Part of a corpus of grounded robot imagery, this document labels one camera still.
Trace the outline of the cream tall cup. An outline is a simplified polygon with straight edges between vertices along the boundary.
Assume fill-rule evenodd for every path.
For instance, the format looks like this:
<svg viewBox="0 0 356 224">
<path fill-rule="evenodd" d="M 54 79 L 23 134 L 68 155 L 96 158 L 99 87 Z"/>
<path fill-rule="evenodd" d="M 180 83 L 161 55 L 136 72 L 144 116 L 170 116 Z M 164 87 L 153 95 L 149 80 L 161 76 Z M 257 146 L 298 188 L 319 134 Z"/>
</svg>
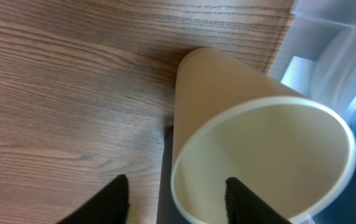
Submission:
<svg viewBox="0 0 356 224">
<path fill-rule="evenodd" d="M 236 177 L 292 223 L 328 207 L 356 168 L 347 123 L 237 58 L 191 51 L 176 80 L 171 191 L 190 223 L 226 223 Z"/>
<path fill-rule="evenodd" d="M 164 152 L 159 186 L 157 224 L 189 224 L 178 211 L 171 193 L 173 134 L 173 126 L 168 126 L 164 131 Z"/>
</svg>

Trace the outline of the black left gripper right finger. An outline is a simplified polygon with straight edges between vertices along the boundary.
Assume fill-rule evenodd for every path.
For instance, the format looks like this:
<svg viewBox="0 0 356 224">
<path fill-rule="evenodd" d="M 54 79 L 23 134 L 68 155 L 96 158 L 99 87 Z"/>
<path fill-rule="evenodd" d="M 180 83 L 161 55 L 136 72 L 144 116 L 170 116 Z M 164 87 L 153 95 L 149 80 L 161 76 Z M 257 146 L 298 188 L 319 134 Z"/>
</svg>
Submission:
<svg viewBox="0 0 356 224">
<path fill-rule="evenodd" d="M 291 224 L 236 177 L 225 184 L 228 224 Z"/>
</svg>

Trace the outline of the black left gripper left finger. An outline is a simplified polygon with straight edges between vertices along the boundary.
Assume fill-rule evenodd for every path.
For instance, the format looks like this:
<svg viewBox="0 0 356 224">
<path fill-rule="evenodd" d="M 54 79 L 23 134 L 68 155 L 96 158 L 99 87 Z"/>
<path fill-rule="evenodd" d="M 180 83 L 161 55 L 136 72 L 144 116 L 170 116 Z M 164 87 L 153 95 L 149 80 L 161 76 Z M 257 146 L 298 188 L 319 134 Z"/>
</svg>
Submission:
<svg viewBox="0 0 356 224">
<path fill-rule="evenodd" d="M 129 182 L 121 174 L 58 224 L 125 224 L 129 211 Z"/>
</svg>

